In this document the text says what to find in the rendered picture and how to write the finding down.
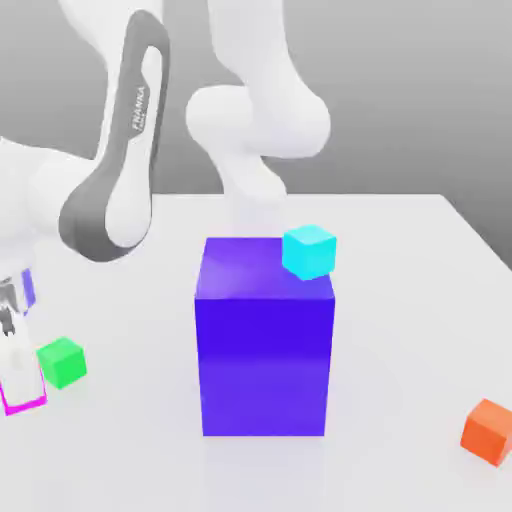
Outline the small magenta cube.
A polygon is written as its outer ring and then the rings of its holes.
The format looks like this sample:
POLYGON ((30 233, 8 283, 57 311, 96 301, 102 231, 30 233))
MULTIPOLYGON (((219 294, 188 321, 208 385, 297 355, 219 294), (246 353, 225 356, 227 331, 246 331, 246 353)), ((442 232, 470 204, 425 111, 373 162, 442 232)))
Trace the small magenta cube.
POLYGON ((7 416, 45 405, 47 392, 40 367, 14 369, 0 377, 0 403, 7 416))

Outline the large blue box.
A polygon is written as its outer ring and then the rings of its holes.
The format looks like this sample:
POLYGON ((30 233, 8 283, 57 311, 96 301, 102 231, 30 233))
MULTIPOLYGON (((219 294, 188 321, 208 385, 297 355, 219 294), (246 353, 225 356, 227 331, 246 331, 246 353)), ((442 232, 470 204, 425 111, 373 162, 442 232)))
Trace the large blue box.
POLYGON ((206 436, 325 432, 335 294, 282 265, 278 238, 207 238, 194 296, 206 436))

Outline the small cyan cube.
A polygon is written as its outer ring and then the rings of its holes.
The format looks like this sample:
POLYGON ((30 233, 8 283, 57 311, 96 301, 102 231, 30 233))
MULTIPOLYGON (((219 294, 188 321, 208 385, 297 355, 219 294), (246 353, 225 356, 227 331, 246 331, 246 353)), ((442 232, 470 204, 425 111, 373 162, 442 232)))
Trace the small cyan cube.
POLYGON ((282 265, 303 281, 330 274, 336 265, 337 237, 317 225, 303 225, 282 237, 282 265))

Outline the small orange cube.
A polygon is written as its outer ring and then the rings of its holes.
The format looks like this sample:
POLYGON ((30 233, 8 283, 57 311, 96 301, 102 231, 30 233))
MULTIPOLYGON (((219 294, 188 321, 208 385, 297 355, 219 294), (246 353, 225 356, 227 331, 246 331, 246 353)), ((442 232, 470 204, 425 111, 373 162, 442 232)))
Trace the small orange cube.
POLYGON ((481 400, 466 418, 460 445, 499 467, 512 450, 512 411, 481 400))

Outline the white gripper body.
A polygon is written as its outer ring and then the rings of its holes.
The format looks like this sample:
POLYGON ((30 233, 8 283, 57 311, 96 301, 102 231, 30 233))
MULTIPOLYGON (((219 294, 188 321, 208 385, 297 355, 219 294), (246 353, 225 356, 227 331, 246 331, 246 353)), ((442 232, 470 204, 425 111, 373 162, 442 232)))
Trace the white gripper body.
POLYGON ((0 387, 8 405, 25 405, 44 396, 38 359, 23 319, 15 333, 0 333, 0 387))

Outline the small green cube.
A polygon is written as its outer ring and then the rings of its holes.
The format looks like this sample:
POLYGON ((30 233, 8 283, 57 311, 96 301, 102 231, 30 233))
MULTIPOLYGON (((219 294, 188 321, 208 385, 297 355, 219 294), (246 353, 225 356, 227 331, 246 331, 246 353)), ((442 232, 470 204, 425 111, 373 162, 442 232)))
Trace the small green cube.
POLYGON ((37 356, 45 380, 63 389, 87 374, 82 346, 68 337, 60 337, 39 348, 37 356))

